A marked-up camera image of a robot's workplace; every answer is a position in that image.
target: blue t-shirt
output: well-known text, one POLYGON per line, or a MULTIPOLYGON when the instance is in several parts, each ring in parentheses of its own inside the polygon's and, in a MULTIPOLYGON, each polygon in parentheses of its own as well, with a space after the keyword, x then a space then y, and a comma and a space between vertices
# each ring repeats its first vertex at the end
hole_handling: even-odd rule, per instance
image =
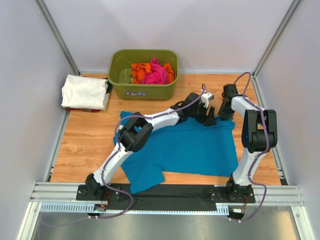
MULTIPOLYGON (((120 117, 129 115, 132 113, 123 111, 120 117)), ((229 177, 238 166, 232 135, 235 123, 218 117, 215 120, 216 125, 204 126, 190 117, 152 132, 145 146, 121 165, 131 183, 131 193, 162 183, 162 171, 229 177)))

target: pink cloth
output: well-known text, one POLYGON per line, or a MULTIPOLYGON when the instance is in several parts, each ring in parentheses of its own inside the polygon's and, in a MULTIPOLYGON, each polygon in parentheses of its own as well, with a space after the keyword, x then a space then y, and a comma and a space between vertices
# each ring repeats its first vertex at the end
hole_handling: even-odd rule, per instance
POLYGON ((163 66, 159 65, 158 60, 154 57, 151 60, 151 71, 147 72, 141 80, 141 84, 168 84, 169 77, 163 66))

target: folded white towel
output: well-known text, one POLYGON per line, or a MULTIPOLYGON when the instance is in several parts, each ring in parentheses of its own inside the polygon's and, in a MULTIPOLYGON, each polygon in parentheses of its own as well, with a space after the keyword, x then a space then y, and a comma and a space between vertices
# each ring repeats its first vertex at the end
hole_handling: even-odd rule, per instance
POLYGON ((106 79, 68 75, 62 88, 64 108, 106 109, 106 79))

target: wooden tabletop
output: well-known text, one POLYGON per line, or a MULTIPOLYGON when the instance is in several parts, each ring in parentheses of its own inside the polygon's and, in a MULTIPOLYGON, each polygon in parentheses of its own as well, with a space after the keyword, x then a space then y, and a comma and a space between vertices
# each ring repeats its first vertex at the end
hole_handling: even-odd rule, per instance
MULTIPOLYGON (((106 74, 83 74, 91 78, 105 78, 106 74)), ((113 136, 116 123, 120 119, 121 111, 154 114, 168 109, 176 102, 183 101, 191 92, 200 93, 204 83, 208 92, 214 93, 215 99, 211 105, 215 107, 217 115, 221 103, 223 86, 233 83, 238 74, 180 74, 174 95, 170 100, 123 100, 113 89, 105 110, 100 112, 72 111, 70 113, 61 147, 53 169, 51 182, 83 183, 88 174, 96 171, 114 148, 113 136)), ((236 85, 239 92, 243 91, 247 83, 244 76, 236 85)), ((246 95, 257 103, 252 84, 246 95)), ((233 138, 238 161, 240 161, 243 146, 241 133, 243 117, 234 114, 235 129, 233 138)), ((163 172, 164 184, 225 184, 228 177, 207 176, 200 174, 163 172)), ((280 185, 276 164, 272 153, 268 153, 261 161, 253 179, 266 185, 280 185)), ((122 168, 114 174, 112 183, 129 183, 122 168)))

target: plastic bin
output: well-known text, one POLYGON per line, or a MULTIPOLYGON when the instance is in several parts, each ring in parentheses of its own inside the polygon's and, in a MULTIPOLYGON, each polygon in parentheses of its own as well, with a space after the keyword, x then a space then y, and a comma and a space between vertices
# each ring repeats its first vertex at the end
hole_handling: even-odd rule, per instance
POLYGON ((177 55, 170 50, 159 49, 123 49, 117 51, 111 59, 108 79, 121 99, 168 100, 175 91, 179 77, 177 55), (170 84, 133 84, 131 64, 150 63, 156 57, 160 65, 170 63, 174 71, 174 82, 170 84))

